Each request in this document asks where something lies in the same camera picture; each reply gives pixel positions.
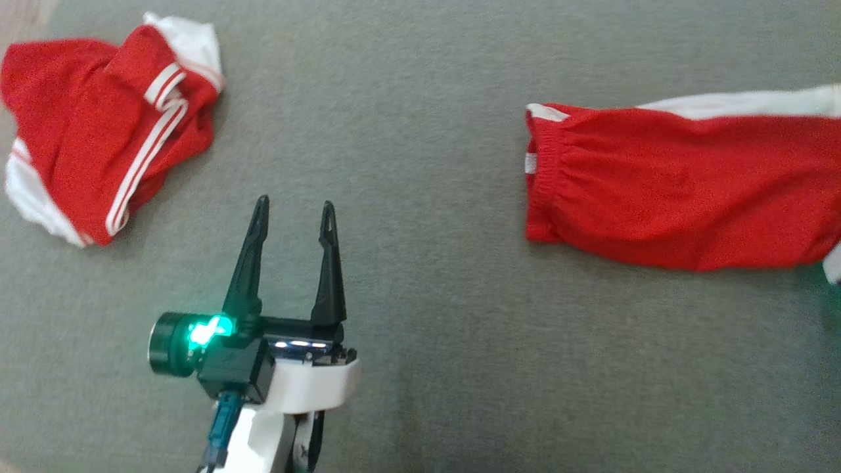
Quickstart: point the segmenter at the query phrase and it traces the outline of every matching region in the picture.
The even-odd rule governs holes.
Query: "green led light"
[[[190,349],[197,347],[206,348],[214,335],[229,337],[234,332],[234,322],[221,315],[210,318],[208,323],[197,323],[190,329]]]

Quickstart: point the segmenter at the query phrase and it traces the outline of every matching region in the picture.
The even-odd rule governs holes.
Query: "white stripe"
[[[795,91],[705,93],[667,98],[639,109],[659,110],[689,120],[743,115],[841,116],[841,84]]]
[[[155,80],[149,84],[149,88],[147,88],[146,92],[143,94],[143,98],[146,99],[146,102],[149,102],[150,104],[154,104],[156,102],[158,94],[161,92],[161,88],[167,83],[170,77],[178,73],[178,69],[177,62],[173,62],[169,66],[163,68],[163,71],[158,74],[158,77],[155,77]]]
[[[546,105],[540,104],[528,104],[526,105],[526,110],[532,114],[533,118],[539,118],[544,120],[550,121],[564,121],[569,118],[569,115],[565,114],[560,110],[553,109],[552,107],[547,107]]]
[[[29,148],[26,147],[26,143],[20,138],[15,137],[12,143],[12,151],[18,153],[27,162],[32,162],[32,155],[29,154]]]
[[[156,109],[158,109],[158,110],[160,110],[160,111],[163,111],[163,109],[164,109],[164,101],[165,101],[165,100],[167,100],[167,97],[169,97],[170,92],[172,92],[172,90],[173,90],[173,89],[175,89],[175,86],[177,86],[179,82],[181,82],[182,80],[184,80],[184,78],[185,78],[186,76],[187,76],[187,74],[185,74],[184,72],[181,72],[180,74],[178,74],[177,76],[175,76],[175,78],[174,78],[174,79],[172,79],[172,80],[169,82],[169,85],[167,85],[167,87],[166,87],[166,88],[164,88],[163,90],[161,90],[161,94],[160,94],[160,96],[158,97],[157,101],[155,102],[155,108],[156,108]]]
[[[537,154],[533,152],[526,153],[526,174],[534,174],[537,172]]]
[[[146,172],[155,155],[161,150],[164,141],[167,140],[187,113],[188,103],[186,100],[173,100],[173,105],[175,106],[167,109],[157,123],[155,123],[151,133],[143,141],[143,146],[137,152],[135,160],[131,163],[129,171],[123,177],[123,182],[119,185],[117,195],[114,196],[114,202],[111,204],[111,210],[108,211],[108,216],[105,218],[105,228],[111,236],[116,235],[125,226],[125,223],[128,221],[125,210],[128,207],[131,195],[137,190],[140,178]],[[164,129],[167,121],[173,117],[175,118],[172,120],[172,123]]]

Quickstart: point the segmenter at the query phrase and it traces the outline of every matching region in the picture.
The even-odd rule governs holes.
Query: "white trim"
[[[841,117],[841,84],[794,91],[704,93],[667,98],[637,108],[669,112],[689,120],[744,115],[838,118]]]
[[[20,215],[24,220],[43,226],[50,234],[64,238],[77,247],[93,243],[89,236],[80,236],[70,219],[59,210],[29,160],[31,158],[26,144],[16,139],[6,163],[6,194]]]
[[[172,76],[178,74],[179,69],[180,67],[177,62],[173,62],[169,66],[164,67],[157,77],[155,77],[155,80],[149,84],[149,88],[147,88],[146,92],[143,94],[143,98],[146,99],[146,102],[149,102],[152,105],[157,104],[158,97],[161,96],[161,89],[167,85],[167,82],[172,78]]]
[[[841,243],[835,245],[832,251],[823,259],[823,272],[830,284],[841,281]]]
[[[526,174],[536,174],[536,173],[537,173],[537,153],[528,152],[528,153],[526,153]]]
[[[164,108],[165,108],[164,105],[165,105],[165,102],[167,101],[167,98],[170,97],[170,94],[173,91],[178,90],[175,87],[178,85],[179,82],[184,80],[184,78],[186,76],[187,76],[187,74],[185,74],[184,72],[181,72],[177,76],[175,76],[166,86],[164,86],[164,88],[161,90],[161,93],[158,94],[158,99],[155,101],[155,108],[156,109],[160,110],[161,112],[164,110]]]
[[[15,138],[14,142],[12,143],[12,153],[17,153],[18,156],[23,158],[26,162],[32,162],[32,155],[29,154],[29,148],[26,147],[26,143],[20,138]]]
[[[564,112],[553,109],[552,107],[547,107],[546,105],[541,104],[528,104],[526,105],[526,110],[530,114],[532,114],[532,118],[539,118],[549,121],[564,121],[569,118],[568,114]]]
[[[151,133],[143,141],[143,145],[137,152],[135,160],[131,163],[129,171],[123,177],[123,182],[120,183],[117,194],[114,196],[114,202],[105,218],[105,229],[111,236],[116,235],[128,222],[126,209],[131,195],[135,193],[138,184],[140,184],[140,178],[143,177],[146,169],[149,168],[152,160],[161,150],[164,141],[169,138],[169,135],[187,113],[187,100],[173,99],[170,104],[172,106],[161,115],[161,118],[152,127]]]
[[[225,78],[222,76],[219,41],[213,24],[201,24],[175,16],[161,18],[151,12],[143,15],[143,23],[161,33],[184,69],[204,77],[217,93],[222,92]]]

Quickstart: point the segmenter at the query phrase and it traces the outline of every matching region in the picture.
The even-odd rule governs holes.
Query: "gray floor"
[[[817,268],[685,274],[523,238],[523,106],[837,81],[823,0],[65,0],[50,33],[213,21],[213,149],[106,248],[0,199],[0,457],[188,472],[210,402],[155,377],[165,309],[215,311],[260,193],[266,313],[307,316],[336,203],[365,363],[320,471],[841,471],[841,294]],[[4,115],[0,146],[13,138]]]

